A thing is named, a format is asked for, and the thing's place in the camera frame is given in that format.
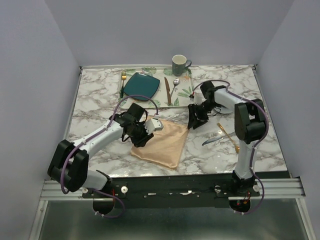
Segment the grey green mug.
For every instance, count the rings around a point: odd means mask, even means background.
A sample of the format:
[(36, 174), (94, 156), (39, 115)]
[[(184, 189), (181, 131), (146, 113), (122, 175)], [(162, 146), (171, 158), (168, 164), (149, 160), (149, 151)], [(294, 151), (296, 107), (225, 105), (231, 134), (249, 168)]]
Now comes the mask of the grey green mug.
[(192, 61), (184, 55), (176, 54), (172, 57), (172, 74), (176, 77), (181, 76), (192, 65)]

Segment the aluminium frame rail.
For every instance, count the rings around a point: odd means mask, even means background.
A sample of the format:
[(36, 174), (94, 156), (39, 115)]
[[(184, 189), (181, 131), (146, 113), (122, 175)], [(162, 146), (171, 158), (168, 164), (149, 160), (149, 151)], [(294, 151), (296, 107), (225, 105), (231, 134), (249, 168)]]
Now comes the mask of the aluminium frame rail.
[[(299, 178), (263, 179), (257, 184), (259, 193), (264, 193), (265, 199), (300, 199), (306, 196), (303, 184)], [(42, 201), (76, 201), (83, 200), (83, 190), (63, 194), (60, 184), (46, 180), (42, 186), (40, 200)]]

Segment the silver table knife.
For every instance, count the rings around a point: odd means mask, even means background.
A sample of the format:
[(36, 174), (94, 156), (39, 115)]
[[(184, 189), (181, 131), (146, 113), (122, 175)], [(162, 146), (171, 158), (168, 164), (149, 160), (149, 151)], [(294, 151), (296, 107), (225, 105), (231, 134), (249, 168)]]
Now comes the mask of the silver table knife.
[(204, 142), (202, 143), (202, 146), (206, 146), (206, 145), (208, 145), (208, 144), (214, 143), (214, 142), (219, 141), (219, 140), (221, 140), (221, 139), (222, 139), (222, 137), (210, 138), (210, 139), (204, 141)]

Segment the teal square plate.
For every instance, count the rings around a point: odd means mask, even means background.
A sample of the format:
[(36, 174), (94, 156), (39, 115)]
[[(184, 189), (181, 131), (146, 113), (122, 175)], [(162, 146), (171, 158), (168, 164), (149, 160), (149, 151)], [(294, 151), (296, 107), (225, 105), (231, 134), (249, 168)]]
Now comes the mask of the teal square plate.
[(137, 95), (133, 97), (135, 100), (147, 101), (147, 98), (141, 96), (151, 99), (158, 91), (159, 86), (159, 79), (144, 73), (136, 72), (125, 84), (123, 92), (127, 96)]

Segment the leaf pattern serving tray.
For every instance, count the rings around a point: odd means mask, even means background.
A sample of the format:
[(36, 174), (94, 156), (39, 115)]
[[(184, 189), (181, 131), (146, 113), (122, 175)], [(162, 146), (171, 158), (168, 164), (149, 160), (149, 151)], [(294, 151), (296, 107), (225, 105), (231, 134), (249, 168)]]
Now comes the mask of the leaf pattern serving tray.
[(184, 108), (191, 103), (193, 92), (191, 69), (187, 69), (181, 76), (175, 76), (170, 66), (144, 66), (123, 69), (120, 75), (119, 98), (134, 95), (124, 100), (120, 107), (128, 109), (136, 103), (145, 109)]

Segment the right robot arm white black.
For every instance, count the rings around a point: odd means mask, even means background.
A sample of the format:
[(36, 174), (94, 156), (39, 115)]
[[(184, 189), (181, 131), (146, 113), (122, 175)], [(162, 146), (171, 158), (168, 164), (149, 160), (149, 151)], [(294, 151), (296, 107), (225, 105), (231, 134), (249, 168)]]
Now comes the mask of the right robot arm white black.
[(241, 196), (253, 187), (257, 179), (254, 166), (260, 142), (267, 136), (269, 121), (263, 101), (250, 100), (229, 90), (230, 83), (215, 86), (207, 80), (193, 88), (188, 105), (188, 129), (196, 129), (208, 122), (208, 113), (216, 107), (224, 107), (234, 113), (234, 131), (239, 139), (239, 153), (232, 173), (230, 191)]

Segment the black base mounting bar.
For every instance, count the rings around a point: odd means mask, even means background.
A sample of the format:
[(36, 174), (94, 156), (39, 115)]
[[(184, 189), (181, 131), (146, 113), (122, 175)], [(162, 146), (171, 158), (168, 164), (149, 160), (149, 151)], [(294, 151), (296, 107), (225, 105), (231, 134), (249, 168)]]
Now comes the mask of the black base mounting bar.
[(261, 196), (254, 179), (237, 183), (231, 173), (116, 177), (103, 192), (130, 208), (227, 208)]

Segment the gold spoon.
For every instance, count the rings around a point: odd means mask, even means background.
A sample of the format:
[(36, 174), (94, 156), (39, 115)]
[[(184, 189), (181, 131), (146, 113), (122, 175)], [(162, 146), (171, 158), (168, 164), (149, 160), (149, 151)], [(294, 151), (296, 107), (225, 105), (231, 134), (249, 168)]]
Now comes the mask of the gold spoon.
[(218, 122), (217, 126), (222, 130), (222, 132), (227, 136), (227, 138), (232, 142), (235, 152), (238, 154), (240, 151), (240, 147), (236, 144), (236, 142), (232, 139), (231, 135), (226, 132), (226, 130), (223, 128), (223, 126)]

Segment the orange cloth napkin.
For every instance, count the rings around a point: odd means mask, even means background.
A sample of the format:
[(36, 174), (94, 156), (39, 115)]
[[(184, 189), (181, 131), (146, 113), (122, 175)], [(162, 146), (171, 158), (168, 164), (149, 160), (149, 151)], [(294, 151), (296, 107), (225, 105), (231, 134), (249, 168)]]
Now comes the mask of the orange cloth napkin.
[(140, 160), (176, 169), (188, 136), (185, 124), (179, 124), (166, 119), (161, 120), (163, 129), (153, 133), (144, 147), (132, 147), (130, 154)]

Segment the brown handled knife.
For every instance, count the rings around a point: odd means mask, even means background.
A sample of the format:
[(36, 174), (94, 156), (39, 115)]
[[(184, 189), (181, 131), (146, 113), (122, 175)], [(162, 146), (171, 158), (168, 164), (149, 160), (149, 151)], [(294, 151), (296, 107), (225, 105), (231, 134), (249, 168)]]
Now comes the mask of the brown handled knife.
[(167, 104), (170, 106), (172, 104), (171, 94), (170, 94), (170, 86), (166, 77), (164, 77), (166, 95), (167, 95)]

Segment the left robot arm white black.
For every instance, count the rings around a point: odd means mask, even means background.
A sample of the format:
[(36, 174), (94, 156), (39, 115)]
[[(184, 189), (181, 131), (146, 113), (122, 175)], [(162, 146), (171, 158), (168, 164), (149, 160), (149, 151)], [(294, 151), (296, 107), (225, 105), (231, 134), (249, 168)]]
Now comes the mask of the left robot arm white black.
[(89, 135), (70, 142), (62, 140), (55, 150), (47, 174), (61, 185), (62, 191), (75, 192), (80, 188), (93, 189), (101, 198), (111, 191), (111, 178), (101, 172), (89, 170), (89, 160), (110, 143), (130, 139), (136, 147), (144, 147), (154, 136), (154, 132), (163, 129), (157, 118), (141, 121), (147, 111), (133, 103), (123, 113), (112, 115), (109, 121)]

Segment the silver spoon on tray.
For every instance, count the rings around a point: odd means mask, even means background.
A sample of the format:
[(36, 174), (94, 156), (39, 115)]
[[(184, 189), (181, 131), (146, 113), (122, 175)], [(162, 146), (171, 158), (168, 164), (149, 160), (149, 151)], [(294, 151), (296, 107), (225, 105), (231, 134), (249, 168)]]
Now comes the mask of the silver spoon on tray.
[(172, 88), (172, 90), (171, 90), (171, 92), (170, 92), (170, 96), (171, 96), (171, 97), (173, 96), (173, 93), (174, 93), (175, 88), (176, 88), (179, 84), (180, 84), (180, 79), (179, 79), (179, 78), (175, 78), (175, 79), (173, 80), (173, 88)]

